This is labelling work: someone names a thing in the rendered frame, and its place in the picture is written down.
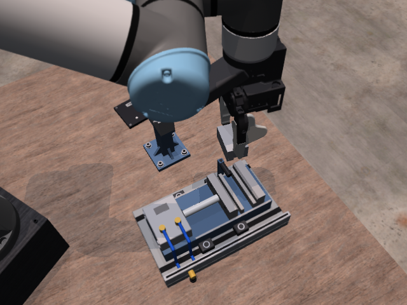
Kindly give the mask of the grey flat bar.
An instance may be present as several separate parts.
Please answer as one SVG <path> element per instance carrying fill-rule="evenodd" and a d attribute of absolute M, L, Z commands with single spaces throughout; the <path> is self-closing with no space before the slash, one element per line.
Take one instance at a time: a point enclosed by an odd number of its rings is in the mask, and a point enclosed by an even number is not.
<path fill-rule="evenodd" d="M 231 187 L 229 186 L 229 184 L 227 183 L 227 181 L 225 180 L 221 173 L 218 175 L 218 179 L 221 181 L 222 185 L 230 195 L 231 199 L 236 204 L 240 214 L 244 213 L 244 207 L 242 206 L 241 202 L 239 201 L 239 199 L 237 198 L 237 196 L 235 195 L 235 193 L 233 192 L 233 190 L 231 189 Z"/>
<path fill-rule="evenodd" d="M 235 170 L 233 168 L 230 169 L 230 172 L 232 173 L 232 178 L 237 184 L 237 186 L 240 188 L 250 205 L 254 208 L 256 206 L 256 201 L 248 191 L 248 189 L 245 187 L 244 183 L 241 181 L 240 177 L 237 175 Z"/>

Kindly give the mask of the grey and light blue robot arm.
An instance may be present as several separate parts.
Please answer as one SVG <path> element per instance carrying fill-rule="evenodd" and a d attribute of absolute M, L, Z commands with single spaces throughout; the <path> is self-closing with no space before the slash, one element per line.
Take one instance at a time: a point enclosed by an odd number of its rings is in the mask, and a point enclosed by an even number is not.
<path fill-rule="evenodd" d="M 0 0 L 0 49 L 127 86 L 137 112 L 173 123 L 249 79 L 210 64 L 204 17 L 221 15 L 224 51 L 254 62 L 276 48 L 282 1 Z"/>

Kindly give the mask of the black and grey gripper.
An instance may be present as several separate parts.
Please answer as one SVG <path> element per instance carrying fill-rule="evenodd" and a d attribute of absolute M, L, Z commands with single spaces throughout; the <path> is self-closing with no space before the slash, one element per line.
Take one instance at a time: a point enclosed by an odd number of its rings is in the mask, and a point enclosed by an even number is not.
<path fill-rule="evenodd" d="M 223 49 L 225 61 L 232 67 L 245 69 L 249 76 L 249 79 L 219 97 L 221 124 L 230 124 L 230 116 L 234 117 L 231 121 L 233 152 L 238 159 L 243 157 L 247 144 L 264 137 L 267 133 L 267 128 L 256 125 L 255 117 L 248 113 L 264 110 L 270 113 L 281 110 L 286 89 L 281 80 L 286 50 L 279 36 L 273 53 L 254 62 L 237 60 Z M 279 95 L 281 96 L 278 105 Z"/>

